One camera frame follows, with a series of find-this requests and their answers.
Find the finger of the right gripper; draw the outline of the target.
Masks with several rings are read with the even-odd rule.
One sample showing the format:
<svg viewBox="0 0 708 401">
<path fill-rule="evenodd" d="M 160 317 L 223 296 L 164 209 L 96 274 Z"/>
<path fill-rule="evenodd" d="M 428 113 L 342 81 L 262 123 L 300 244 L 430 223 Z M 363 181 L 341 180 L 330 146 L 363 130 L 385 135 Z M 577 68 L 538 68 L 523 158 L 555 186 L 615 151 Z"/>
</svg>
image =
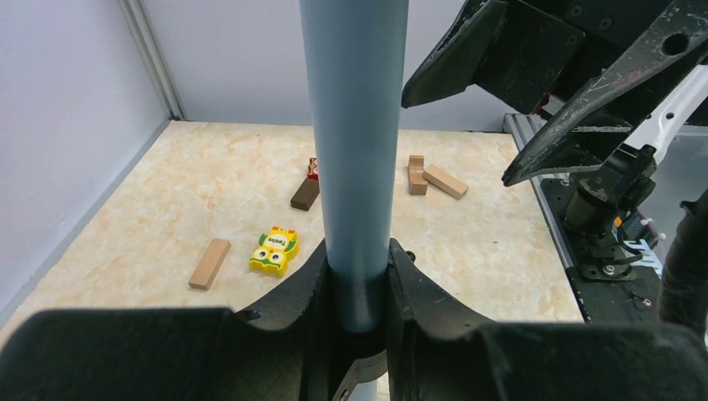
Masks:
<svg viewBox="0 0 708 401">
<path fill-rule="evenodd" d="M 450 28 L 404 84 L 404 109 L 460 94 L 505 24 L 508 1 L 466 1 Z"/>
<path fill-rule="evenodd" d="M 502 181 L 597 170 L 707 55 L 707 3 L 673 1 L 523 147 Z"/>
</svg>

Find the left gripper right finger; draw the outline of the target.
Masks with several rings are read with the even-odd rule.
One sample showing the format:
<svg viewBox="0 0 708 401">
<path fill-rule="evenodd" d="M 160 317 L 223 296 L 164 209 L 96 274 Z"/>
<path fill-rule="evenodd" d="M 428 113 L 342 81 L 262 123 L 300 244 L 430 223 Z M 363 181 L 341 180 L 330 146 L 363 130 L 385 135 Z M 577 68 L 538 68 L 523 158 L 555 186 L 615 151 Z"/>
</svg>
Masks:
<svg viewBox="0 0 708 401">
<path fill-rule="evenodd" d="M 394 400 L 704 400 L 707 352 L 665 323 L 495 322 L 389 246 L 387 366 Z"/>
</svg>

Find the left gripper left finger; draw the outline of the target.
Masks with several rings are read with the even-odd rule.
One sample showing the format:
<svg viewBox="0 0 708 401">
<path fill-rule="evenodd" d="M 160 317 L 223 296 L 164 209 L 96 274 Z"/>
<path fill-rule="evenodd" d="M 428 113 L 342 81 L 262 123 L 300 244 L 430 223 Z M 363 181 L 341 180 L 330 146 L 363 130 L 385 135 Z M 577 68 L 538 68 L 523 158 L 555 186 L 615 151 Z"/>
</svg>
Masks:
<svg viewBox="0 0 708 401">
<path fill-rule="evenodd" d="M 227 307 L 38 312 L 1 351 L 4 400 L 326 400 L 326 248 Z"/>
</svg>

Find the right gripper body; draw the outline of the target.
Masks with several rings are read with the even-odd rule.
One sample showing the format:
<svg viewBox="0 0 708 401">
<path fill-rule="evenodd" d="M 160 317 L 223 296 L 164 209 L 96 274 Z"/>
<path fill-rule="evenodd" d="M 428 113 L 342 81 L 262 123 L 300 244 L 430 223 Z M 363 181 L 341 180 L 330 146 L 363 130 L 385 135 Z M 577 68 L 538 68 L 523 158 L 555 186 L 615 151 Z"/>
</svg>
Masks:
<svg viewBox="0 0 708 401">
<path fill-rule="evenodd" d="M 510 1 L 473 82 L 522 114 L 551 114 L 608 68 L 667 1 Z"/>
</svg>

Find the light blue music stand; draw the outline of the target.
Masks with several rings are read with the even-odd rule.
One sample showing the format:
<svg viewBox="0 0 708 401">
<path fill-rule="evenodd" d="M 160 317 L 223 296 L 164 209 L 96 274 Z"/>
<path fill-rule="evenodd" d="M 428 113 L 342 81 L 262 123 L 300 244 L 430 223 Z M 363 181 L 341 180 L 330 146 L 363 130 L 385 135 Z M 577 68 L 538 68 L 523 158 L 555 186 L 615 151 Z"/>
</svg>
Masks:
<svg viewBox="0 0 708 401">
<path fill-rule="evenodd" d="M 408 4 L 303 1 L 300 10 L 336 317 L 363 334 L 383 313 Z"/>
</svg>

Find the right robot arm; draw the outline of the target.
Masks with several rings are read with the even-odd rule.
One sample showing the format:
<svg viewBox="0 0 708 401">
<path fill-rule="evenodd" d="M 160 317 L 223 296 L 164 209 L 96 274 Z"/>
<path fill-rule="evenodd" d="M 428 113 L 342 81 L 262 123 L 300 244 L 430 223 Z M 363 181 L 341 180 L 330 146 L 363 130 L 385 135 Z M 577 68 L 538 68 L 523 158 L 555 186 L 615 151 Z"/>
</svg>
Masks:
<svg viewBox="0 0 708 401">
<path fill-rule="evenodd" d="M 640 205 L 679 128 L 707 121 L 706 2 L 467 1 L 402 106 L 473 85 L 515 109 L 503 183 L 532 183 L 583 319 L 654 321 Z"/>
</svg>

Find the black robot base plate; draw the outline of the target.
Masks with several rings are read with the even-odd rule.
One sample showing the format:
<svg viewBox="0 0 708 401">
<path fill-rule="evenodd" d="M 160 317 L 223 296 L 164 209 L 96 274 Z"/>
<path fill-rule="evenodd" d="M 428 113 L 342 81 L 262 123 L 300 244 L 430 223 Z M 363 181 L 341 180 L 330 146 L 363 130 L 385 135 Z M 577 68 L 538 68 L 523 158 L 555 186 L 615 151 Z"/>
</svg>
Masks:
<svg viewBox="0 0 708 401">
<path fill-rule="evenodd" d="M 656 322 L 660 263 L 647 243 L 621 241 L 617 214 L 566 179 L 542 179 L 537 194 L 585 322 Z"/>
</svg>

